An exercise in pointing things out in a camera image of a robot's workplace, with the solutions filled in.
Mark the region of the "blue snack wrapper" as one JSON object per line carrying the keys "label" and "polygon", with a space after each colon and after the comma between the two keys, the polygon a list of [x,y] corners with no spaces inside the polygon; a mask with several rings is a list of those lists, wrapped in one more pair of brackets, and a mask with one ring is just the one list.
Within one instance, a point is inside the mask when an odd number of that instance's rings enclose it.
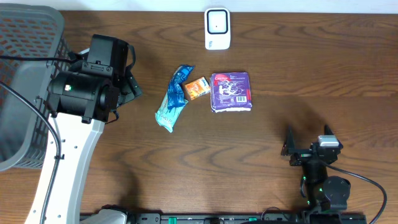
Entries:
{"label": "blue snack wrapper", "polygon": [[169,110],[185,106],[185,94],[182,90],[182,83],[187,80],[195,67],[190,65],[180,65],[174,72],[167,89]]}

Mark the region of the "mint green wipes pack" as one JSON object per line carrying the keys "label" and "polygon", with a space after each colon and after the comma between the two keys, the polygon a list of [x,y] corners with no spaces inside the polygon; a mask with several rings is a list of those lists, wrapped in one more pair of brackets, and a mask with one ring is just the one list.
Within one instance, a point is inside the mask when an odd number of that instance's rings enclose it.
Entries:
{"label": "mint green wipes pack", "polygon": [[178,120],[180,113],[187,105],[188,100],[185,100],[183,106],[173,108],[171,110],[168,109],[167,103],[168,103],[168,95],[165,94],[160,108],[155,113],[155,120],[160,126],[163,126],[168,132],[172,133],[174,130],[174,125]]}

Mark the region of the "purple Carefree pad pack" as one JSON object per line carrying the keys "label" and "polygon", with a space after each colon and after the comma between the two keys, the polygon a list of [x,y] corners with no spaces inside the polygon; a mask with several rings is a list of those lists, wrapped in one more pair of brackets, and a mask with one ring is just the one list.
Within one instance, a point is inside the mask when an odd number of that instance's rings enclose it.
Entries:
{"label": "purple Carefree pad pack", "polygon": [[248,72],[214,73],[210,77],[211,110],[251,111],[252,98]]}

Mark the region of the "orange Kleenex tissue pack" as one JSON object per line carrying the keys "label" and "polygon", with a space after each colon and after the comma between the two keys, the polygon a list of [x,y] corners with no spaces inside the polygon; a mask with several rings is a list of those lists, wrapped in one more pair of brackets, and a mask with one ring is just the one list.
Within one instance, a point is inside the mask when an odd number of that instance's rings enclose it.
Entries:
{"label": "orange Kleenex tissue pack", "polygon": [[187,83],[185,89],[191,100],[211,92],[211,87],[205,77],[201,77],[193,82]]}

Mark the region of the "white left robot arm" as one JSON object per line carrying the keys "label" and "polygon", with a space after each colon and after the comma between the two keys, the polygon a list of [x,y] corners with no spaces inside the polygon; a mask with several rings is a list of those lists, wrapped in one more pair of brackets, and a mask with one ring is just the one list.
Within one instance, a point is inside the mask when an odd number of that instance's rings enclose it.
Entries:
{"label": "white left robot arm", "polygon": [[50,81],[46,155],[26,223],[79,223],[91,157],[109,116],[142,94],[129,57],[136,60],[131,44],[95,34],[89,50]]}

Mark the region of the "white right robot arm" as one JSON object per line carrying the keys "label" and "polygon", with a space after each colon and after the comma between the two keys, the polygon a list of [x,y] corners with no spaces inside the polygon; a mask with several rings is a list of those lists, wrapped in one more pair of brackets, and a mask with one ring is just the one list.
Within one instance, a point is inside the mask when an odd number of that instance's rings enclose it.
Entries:
{"label": "white right robot arm", "polygon": [[326,170],[328,165],[338,160],[342,149],[342,143],[327,125],[324,126],[324,134],[319,135],[317,141],[305,149],[295,146],[293,131],[291,128],[288,129],[281,154],[290,156],[291,166],[302,168],[300,191],[302,196],[308,199],[311,209],[316,208],[321,212],[347,209],[350,182],[338,176],[329,176]]}

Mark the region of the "white barcode scanner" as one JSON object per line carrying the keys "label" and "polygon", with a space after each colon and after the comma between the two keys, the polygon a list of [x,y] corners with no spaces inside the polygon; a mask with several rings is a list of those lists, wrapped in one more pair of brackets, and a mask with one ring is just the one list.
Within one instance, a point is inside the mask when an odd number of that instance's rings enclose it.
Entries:
{"label": "white barcode scanner", "polygon": [[205,48],[226,50],[231,44],[231,16],[223,7],[209,8],[204,12]]}

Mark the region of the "grey plastic mesh basket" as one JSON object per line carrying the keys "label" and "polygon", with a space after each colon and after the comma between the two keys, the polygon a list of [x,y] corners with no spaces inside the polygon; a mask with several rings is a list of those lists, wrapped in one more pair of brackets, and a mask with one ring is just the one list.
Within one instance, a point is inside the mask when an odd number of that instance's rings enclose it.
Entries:
{"label": "grey plastic mesh basket", "polygon": [[[1,81],[29,100],[44,116],[47,87],[70,51],[62,15],[48,6],[1,4]],[[40,169],[48,139],[45,123],[22,101],[1,89],[1,170]]]}

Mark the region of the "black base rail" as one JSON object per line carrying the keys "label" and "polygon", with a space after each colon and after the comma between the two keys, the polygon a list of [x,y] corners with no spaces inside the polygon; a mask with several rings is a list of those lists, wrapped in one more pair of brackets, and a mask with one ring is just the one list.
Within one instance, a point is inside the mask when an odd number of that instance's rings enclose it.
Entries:
{"label": "black base rail", "polygon": [[102,210],[91,216],[81,216],[84,223],[132,223],[132,224],[239,224],[239,223],[304,223],[290,214],[266,213],[264,215],[161,215],[158,213],[126,214],[116,210]]}

